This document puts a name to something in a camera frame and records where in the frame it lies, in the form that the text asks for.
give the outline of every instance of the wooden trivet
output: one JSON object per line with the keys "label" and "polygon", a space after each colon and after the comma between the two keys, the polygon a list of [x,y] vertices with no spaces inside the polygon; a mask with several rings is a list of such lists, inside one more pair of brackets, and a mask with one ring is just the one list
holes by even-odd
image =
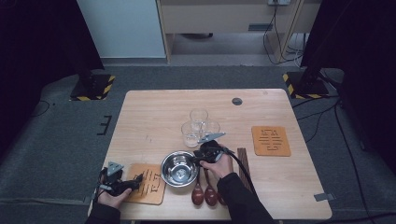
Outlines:
{"label": "wooden trivet", "polygon": [[[237,149],[238,152],[238,159],[242,162],[244,165],[245,169],[247,170],[248,175],[250,175],[250,171],[248,169],[248,154],[247,150],[244,147],[239,147]],[[244,172],[242,171],[241,167],[239,167],[239,177],[242,180],[242,183],[245,185],[245,187],[251,191],[250,185],[248,183],[248,179],[245,176]]]}
{"label": "wooden trivet", "polygon": [[125,200],[129,203],[161,204],[165,191],[165,182],[161,178],[161,165],[133,164],[128,172],[128,180],[143,174],[139,190],[134,190]]}
{"label": "wooden trivet", "polygon": [[254,126],[251,132],[256,155],[284,157],[291,155],[284,127]]}

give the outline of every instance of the chopsticks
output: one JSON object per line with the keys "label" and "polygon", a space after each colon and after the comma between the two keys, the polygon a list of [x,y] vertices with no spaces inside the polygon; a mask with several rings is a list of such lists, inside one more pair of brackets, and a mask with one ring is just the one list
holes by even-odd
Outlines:
{"label": "chopsticks", "polygon": [[[237,153],[238,153],[238,159],[242,162],[242,164],[244,165],[245,169],[247,170],[248,175],[250,175],[250,171],[248,169],[248,154],[247,154],[247,150],[244,147],[239,147],[237,149]],[[239,177],[242,180],[242,183],[244,184],[244,186],[251,191],[250,185],[248,183],[248,179],[245,176],[244,172],[242,171],[241,167],[239,167]]]}

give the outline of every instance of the stainless steel bowl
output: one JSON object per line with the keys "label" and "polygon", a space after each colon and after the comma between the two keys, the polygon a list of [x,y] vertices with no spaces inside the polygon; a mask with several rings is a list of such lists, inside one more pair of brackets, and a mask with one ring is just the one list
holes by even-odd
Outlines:
{"label": "stainless steel bowl", "polygon": [[173,187],[184,187],[192,183],[198,174],[198,168],[191,158],[193,155],[186,151],[176,151],[163,159],[161,176]]}

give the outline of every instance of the orange coaster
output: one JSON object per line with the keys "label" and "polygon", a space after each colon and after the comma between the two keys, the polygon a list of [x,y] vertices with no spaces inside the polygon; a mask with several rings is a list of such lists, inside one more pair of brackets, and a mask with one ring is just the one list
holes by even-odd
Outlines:
{"label": "orange coaster", "polygon": [[161,204],[165,182],[161,178],[161,165],[133,164],[128,172],[127,180],[135,179],[143,174],[139,190],[134,190],[125,200],[129,203]]}
{"label": "orange coaster", "polygon": [[254,126],[254,152],[258,156],[290,156],[289,141],[284,127]]}

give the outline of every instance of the gray carpet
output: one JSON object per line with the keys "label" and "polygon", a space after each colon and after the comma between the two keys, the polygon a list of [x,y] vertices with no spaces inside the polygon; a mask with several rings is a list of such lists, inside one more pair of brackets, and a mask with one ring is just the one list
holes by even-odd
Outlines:
{"label": "gray carpet", "polygon": [[[286,89],[282,75],[296,67],[107,67],[116,79],[103,101],[71,102],[69,94],[78,77],[49,84],[42,101],[0,166],[0,199],[63,199],[77,203],[91,196],[109,146],[124,95],[129,90],[177,89]],[[303,100],[290,99],[292,105]],[[321,99],[295,107],[297,118],[323,111],[337,98]],[[361,151],[360,143],[340,107],[338,117],[346,133],[361,178],[370,215],[396,212],[396,176],[375,152]],[[112,116],[106,135],[101,123]],[[305,140],[316,132],[319,115],[299,120]],[[308,143],[325,192],[332,219],[366,217],[359,185],[333,110],[324,113],[318,132]],[[83,223],[88,205],[1,203],[0,223]],[[375,223],[394,223],[380,217]],[[318,223],[284,220],[284,223]],[[372,223],[368,220],[359,223]]]}

